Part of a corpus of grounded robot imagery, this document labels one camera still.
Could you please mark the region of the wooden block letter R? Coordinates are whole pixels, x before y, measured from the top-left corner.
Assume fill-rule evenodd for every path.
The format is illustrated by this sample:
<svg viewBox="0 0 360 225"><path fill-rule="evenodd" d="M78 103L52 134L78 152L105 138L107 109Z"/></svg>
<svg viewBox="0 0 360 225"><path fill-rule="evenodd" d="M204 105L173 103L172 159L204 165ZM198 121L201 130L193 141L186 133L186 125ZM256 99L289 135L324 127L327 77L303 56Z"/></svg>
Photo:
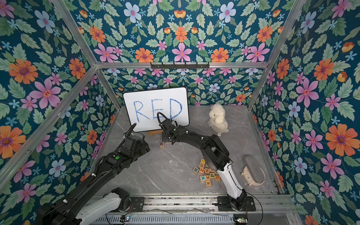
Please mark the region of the wooden block letter R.
<svg viewBox="0 0 360 225"><path fill-rule="evenodd" d="M164 148L165 148L165 144L164 144L163 142L161 142L161 143L159 144L159 146L160 146L161 149L164 149Z"/></svg>

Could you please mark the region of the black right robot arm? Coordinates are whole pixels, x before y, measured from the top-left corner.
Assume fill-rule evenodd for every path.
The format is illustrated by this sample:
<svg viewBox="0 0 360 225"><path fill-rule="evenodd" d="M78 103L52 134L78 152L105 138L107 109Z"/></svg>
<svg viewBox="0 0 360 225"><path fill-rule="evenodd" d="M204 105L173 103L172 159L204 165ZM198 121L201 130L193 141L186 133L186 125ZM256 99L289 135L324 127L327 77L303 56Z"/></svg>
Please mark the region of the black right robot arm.
<svg viewBox="0 0 360 225"><path fill-rule="evenodd" d="M171 143L186 143L198 148L205 163L217 172L227 190L230 207L240 211L245 207L247 192L237 181L232 169L232 160L225 145L217 135L205 136L188 130L185 126L173 122L163 113L157 113L159 126Z"/></svg>

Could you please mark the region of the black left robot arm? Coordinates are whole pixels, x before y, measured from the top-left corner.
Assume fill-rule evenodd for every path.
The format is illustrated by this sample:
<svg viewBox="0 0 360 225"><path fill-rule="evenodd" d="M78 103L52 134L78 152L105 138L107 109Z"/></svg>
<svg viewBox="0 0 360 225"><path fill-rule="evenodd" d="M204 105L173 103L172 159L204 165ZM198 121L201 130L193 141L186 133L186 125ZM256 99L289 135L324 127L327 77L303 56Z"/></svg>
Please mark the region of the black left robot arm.
<svg viewBox="0 0 360 225"><path fill-rule="evenodd" d="M94 172L76 188L55 203L40 207L35 224L89 225L111 211L129 211L130 194L120 187L92 204L88 202L104 185L150 151L144 135L135 132L135 127L136 124L132 124L116 150L102 156L96 163Z"/></svg>

